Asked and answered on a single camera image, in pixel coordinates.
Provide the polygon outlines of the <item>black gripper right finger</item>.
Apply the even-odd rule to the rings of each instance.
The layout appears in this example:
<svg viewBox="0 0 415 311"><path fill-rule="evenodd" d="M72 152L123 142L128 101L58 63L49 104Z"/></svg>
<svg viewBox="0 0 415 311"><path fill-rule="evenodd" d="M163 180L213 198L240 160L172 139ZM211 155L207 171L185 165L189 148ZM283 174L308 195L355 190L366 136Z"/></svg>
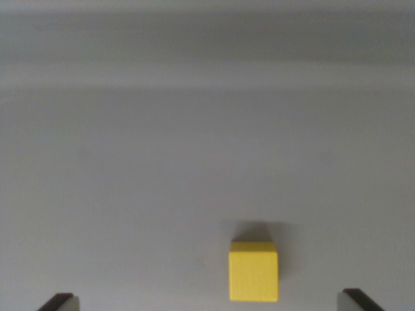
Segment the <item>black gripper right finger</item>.
<svg viewBox="0 0 415 311"><path fill-rule="evenodd" d="M338 311L385 311L360 288L345 288L337 295Z"/></svg>

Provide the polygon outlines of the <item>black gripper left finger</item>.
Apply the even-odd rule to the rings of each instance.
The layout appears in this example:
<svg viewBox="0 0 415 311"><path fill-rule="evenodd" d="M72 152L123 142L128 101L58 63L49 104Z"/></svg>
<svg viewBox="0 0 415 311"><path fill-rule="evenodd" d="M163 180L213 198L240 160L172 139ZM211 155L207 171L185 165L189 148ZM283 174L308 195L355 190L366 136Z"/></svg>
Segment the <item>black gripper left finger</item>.
<svg viewBox="0 0 415 311"><path fill-rule="evenodd" d="M79 296L72 293L57 293L38 311L79 311Z"/></svg>

